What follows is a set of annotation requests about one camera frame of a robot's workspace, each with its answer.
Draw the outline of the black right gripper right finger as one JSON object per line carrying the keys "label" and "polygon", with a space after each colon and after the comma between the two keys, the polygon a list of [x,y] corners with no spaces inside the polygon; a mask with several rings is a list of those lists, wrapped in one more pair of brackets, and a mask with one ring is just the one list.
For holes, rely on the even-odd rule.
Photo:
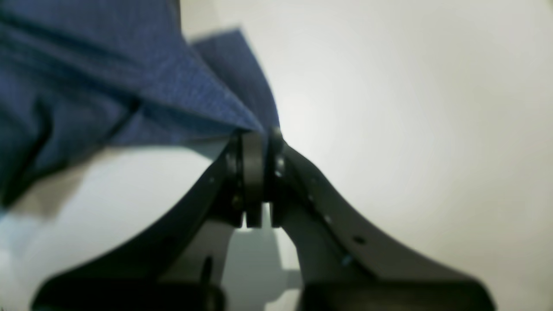
{"label": "black right gripper right finger", "polygon": [[271,222],[296,247],[301,311],[495,311],[478,279],[406,246],[363,217],[324,174],[269,134]]}

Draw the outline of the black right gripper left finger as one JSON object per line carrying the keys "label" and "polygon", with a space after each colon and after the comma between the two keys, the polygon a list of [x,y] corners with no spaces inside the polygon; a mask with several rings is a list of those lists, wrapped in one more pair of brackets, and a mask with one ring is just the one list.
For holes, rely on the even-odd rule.
{"label": "black right gripper left finger", "polygon": [[219,157],[160,219],[107,254],[48,279],[34,311],[224,311],[234,229],[260,228],[264,144],[231,136]]}

